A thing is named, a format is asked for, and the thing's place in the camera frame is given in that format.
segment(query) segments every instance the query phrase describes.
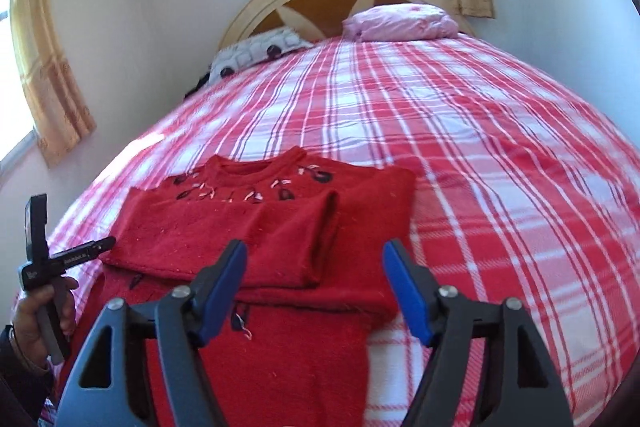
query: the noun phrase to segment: white patterned pillow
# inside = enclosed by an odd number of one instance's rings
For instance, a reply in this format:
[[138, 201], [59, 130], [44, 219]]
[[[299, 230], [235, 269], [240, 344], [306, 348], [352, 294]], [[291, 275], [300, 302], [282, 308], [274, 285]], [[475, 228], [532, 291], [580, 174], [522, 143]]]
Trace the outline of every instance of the white patterned pillow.
[[211, 63], [209, 84], [215, 84], [221, 78], [244, 71], [260, 62], [275, 60], [286, 53], [312, 47], [311, 42], [305, 41], [287, 26], [253, 35], [218, 52]]

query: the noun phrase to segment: screw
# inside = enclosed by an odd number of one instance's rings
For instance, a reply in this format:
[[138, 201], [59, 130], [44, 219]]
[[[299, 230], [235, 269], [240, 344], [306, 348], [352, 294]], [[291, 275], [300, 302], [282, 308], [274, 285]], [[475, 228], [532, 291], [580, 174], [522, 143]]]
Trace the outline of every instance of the screw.
[[458, 296], [458, 288], [456, 288], [455, 286], [451, 286], [450, 284], [446, 284], [438, 288], [438, 293], [443, 297], [452, 299]]
[[191, 288], [189, 288], [187, 285], [176, 286], [171, 291], [171, 296], [175, 297], [176, 299], [182, 299], [188, 297], [189, 295], [191, 295]]
[[124, 306], [124, 299], [122, 297], [116, 297], [107, 302], [107, 308], [112, 312], [119, 310]]
[[510, 310], [518, 311], [522, 309], [522, 301], [516, 297], [509, 297], [505, 304], [507, 304], [507, 308]]

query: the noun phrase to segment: pillow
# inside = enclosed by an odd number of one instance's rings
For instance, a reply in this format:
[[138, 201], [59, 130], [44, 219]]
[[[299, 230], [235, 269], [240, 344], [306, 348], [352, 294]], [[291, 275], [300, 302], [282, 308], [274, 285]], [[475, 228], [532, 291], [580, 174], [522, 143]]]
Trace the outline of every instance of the pillow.
[[454, 39], [458, 23], [442, 8], [431, 4], [375, 6], [342, 22], [343, 36], [363, 41], [424, 41]]
[[285, 53], [312, 47], [313, 44], [286, 26], [253, 35], [218, 52], [211, 63], [209, 84]]

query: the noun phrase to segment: window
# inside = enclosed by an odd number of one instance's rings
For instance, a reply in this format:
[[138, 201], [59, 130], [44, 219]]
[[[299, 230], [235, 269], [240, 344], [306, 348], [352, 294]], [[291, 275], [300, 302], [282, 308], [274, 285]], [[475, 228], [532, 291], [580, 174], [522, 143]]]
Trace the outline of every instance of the window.
[[0, 167], [6, 167], [18, 144], [33, 130], [22, 93], [9, 24], [9, 0], [0, 0]]

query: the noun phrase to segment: bracelet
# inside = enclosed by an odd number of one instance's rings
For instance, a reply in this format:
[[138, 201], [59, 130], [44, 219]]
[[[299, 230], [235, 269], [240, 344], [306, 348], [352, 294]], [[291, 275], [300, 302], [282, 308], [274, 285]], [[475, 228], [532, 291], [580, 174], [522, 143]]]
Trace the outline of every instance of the bracelet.
[[31, 362], [31, 360], [25, 356], [22, 348], [20, 347], [20, 343], [15, 336], [15, 327], [13, 324], [9, 328], [9, 341], [11, 342], [12, 347], [17, 348], [20, 355], [20, 363], [24, 366], [25, 369], [27, 369], [34, 375], [46, 375], [49, 372], [49, 363], [47, 363], [47, 367], [40, 367], [36, 363]]

